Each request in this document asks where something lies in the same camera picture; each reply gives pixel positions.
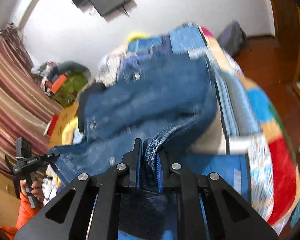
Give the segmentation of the person's left hand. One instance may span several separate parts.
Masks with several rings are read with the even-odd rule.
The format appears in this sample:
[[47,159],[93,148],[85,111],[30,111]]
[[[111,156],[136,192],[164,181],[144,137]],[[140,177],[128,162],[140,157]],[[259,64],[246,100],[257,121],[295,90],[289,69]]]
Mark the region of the person's left hand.
[[[20,180],[20,189],[22,194],[26,197],[27,193],[26,193],[26,185],[27,185],[27,181],[25,179]],[[44,194],[42,191],[42,180],[41,179],[37,179],[32,185],[32,190],[31,193],[42,203],[44,200]]]

